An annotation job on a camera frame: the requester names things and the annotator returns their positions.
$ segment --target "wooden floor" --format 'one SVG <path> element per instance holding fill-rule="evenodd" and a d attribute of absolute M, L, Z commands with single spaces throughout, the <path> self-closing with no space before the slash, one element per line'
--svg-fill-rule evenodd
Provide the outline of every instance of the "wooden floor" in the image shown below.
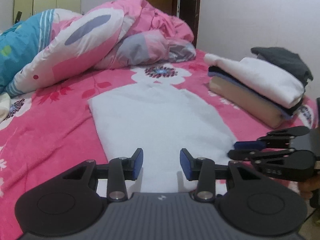
<path fill-rule="evenodd" d="M 308 214 L 313 212 L 313 208 L 308 206 Z M 302 225 L 299 231 L 306 240 L 320 239 L 320 209 L 315 211 L 309 219 Z"/>

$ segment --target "white folded shirt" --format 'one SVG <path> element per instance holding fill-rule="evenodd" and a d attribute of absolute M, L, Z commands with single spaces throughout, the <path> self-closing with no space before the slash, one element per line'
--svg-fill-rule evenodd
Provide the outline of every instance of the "white folded shirt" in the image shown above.
<path fill-rule="evenodd" d="M 288 109 L 295 106 L 305 92 L 303 84 L 293 75 L 264 60 L 245 57 L 235 61 L 206 54 L 204 61 L 221 68 L 257 93 Z"/>
<path fill-rule="evenodd" d="M 213 106 L 171 85 L 127 85 L 95 96 L 89 106 L 109 160 L 130 157 L 137 148 L 144 151 L 138 180 L 126 182 L 129 195 L 194 190 L 197 181 L 186 180 L 180 150 L 226 165 L 236 142 Z M 225 186 L 217 185 L 217 193 L 224 194 Z"/>

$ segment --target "stack of folded clothes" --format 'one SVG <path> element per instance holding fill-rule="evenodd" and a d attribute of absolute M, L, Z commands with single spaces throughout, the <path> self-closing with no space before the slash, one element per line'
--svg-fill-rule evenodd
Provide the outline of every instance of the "stack of folded clothes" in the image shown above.
<path fill-rule="evenodd" d="M 311 71 L 284 48 L 253 48 L 258 58 L 241 61 L 206 54 L 210 90 L 232 101 L 272 128 L 291 119 L 301 106 Z"/>

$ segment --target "black folded cloth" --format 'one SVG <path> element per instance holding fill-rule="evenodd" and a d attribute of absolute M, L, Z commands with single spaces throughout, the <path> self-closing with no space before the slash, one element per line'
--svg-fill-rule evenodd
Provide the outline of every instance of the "black folded cloth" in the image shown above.
<path fill-rule="evenodd" d="M 292 53 L 281 47 L 256 47 L 252 48 L 253 54 L 260 54 L 263 59 L 276 65 L 295 76 L 304 86 L 308 84 L 308 79 L 313 80 L 313 75 L 308 66 L 301 60 L 298 54 Z"/>

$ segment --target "pink bedsheet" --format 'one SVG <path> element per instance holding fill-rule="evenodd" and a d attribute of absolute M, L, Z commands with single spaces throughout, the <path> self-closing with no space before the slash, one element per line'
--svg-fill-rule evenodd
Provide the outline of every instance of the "pink bedsheet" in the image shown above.
<path fill-rule="evenodd" d="M 213 105 L 238 140 L 255 140 L 270 131 L 208 90 L 210 78 L 203 57 L 204 52 L 198 51 L 196 60 L 173 64 L 165 69 L 167 77 L 159 76 L 157 67 L 92 71 L 17 98 L 12 116 L 0 124 L 0 239 L 21 235 L 14 205 L 24 192 L 86 159 L 107 161 L 87 104 L 89 98 L 107 90 L 146 80 L 170 83 Z M 315 107 L 306 98 L 300 113 L 279 129 L 314 127 Z"/>

